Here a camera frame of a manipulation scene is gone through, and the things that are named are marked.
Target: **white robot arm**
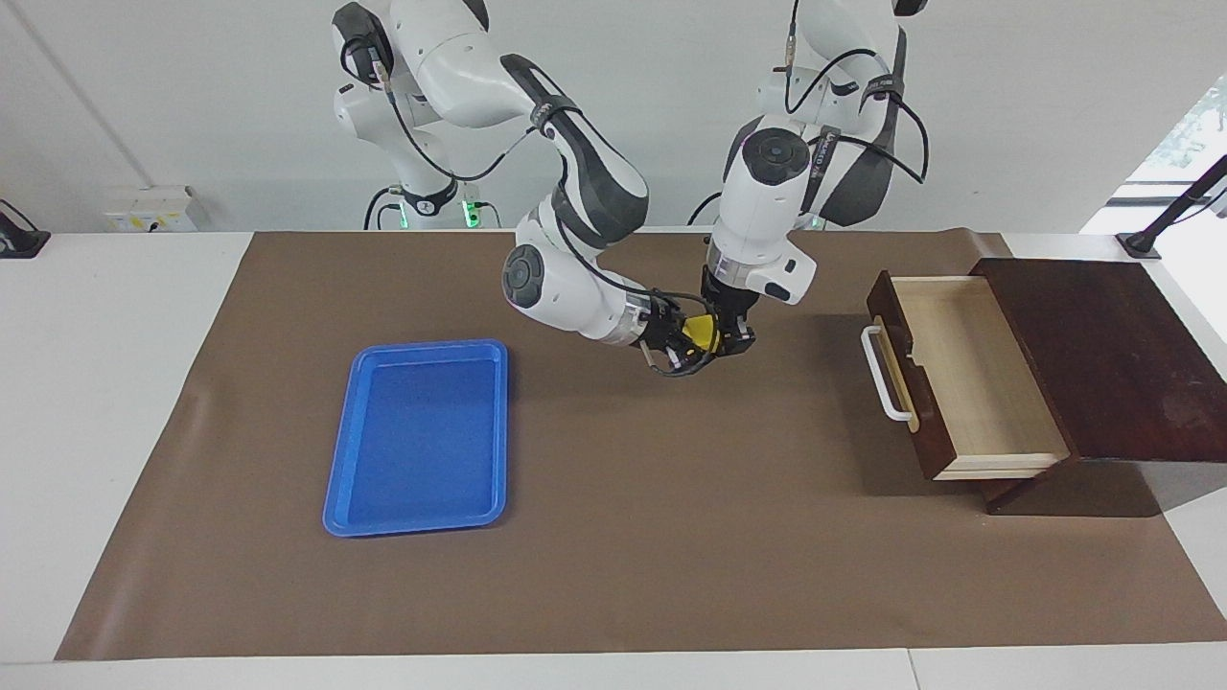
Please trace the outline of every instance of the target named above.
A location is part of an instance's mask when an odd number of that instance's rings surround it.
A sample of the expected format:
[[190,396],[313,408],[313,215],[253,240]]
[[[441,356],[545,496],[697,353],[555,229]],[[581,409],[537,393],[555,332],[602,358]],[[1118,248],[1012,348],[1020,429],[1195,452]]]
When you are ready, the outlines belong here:
[[799,26],[827,66],[793,68],[790,32],[789,66],[758,90],[764,114],[737,133],[729,151],[720,217],[703,269],[703,296],[714,303],[720,324],[720,355],[753,344],[746,313],[760,295],[795,304],[809,290],[817,264],[788,241],[799,216],[815,214],[849,226],[881,209],[898,162],[893,147],[899,109],[907,108],[907,37],[896,17],[913,15],[924,4],[796,5],[791,32]]
[[[710,361],[685,331],[675,296],[596,268],[602,250],[643,225],[648,187],[540,68],[494,48],[483,1],[371,7],[350,2],[334,17],[342,66],[369,87],[352,96],[342,90],[337,115],[393,156],[406,190],[443,199],[450,185],[472,179],[450,172],[438,141],[413,129],[436,119],[485,128],[526,117],[562,157],[562,179],[515,228],[503,271],[508,302],[591,340],[665,352],[674,367],[665,373],[693,373]],[[366,117],[368,98],[384,99],[385,112]]]

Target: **blue tray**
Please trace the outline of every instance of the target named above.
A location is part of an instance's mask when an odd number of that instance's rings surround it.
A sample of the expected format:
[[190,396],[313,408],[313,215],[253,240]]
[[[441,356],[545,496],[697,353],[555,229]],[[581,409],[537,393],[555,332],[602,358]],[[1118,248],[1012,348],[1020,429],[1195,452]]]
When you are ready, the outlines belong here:
[[324,527],[369,537],[479,527],[507,503],[507,347],[369,347],[353,360]]

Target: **white handle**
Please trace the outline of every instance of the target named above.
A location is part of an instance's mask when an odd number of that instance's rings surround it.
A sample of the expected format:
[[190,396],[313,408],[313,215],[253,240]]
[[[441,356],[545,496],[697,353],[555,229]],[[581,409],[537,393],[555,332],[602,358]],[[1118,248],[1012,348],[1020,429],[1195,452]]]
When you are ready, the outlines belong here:
[[886,389],[886,377],[882,376],[882,367],[877,363],[877,355],[874,354],[874,336],[879,333],[882,333],[880,325],[865,327],[865,330],[860,331],[860,344],[865,347],[865,361],[869,362],[869,373],[874,374],[874,386],[877,387],[882,411],[894,421],[912,421],[912,413],[896,409],[891,393]]

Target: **brown table cover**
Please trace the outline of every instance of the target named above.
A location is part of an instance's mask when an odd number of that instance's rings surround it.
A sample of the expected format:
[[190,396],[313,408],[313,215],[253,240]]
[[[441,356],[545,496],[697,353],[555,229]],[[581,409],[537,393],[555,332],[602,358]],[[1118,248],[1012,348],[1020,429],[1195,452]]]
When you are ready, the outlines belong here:
[[[883,417],[858,341],[877,273],[966,274],[999,237],[799,243],[804,303],[764,301],[750,354],[666,381],[510,309],[509,235],[258,235],[58,658],[1227,638],[1162,517],[985,516]],[[697,291],[703,254],[644,235],[602,264]],[[329,535],[353,356],[465,338],[512,354],[503,517]]]

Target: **table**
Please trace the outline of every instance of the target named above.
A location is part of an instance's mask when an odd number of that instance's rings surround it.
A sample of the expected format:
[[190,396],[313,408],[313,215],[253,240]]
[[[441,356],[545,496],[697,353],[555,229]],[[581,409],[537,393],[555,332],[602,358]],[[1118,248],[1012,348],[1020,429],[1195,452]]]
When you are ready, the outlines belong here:
[[[0,685],[129,688],[1218,688],[1227,643],[524,657],[164,659],[49,663],[140,476],[250,235],[63,235],[37,262],[0,265]],[[1124,260],[1109,237],[1015,236],[1027,258]],[[1162,264],[1156,284],[1220,372],[1227,344]],[[12,370],[18,354],[33,363]],[[1227,492],[1168,514],[1227,609]]]

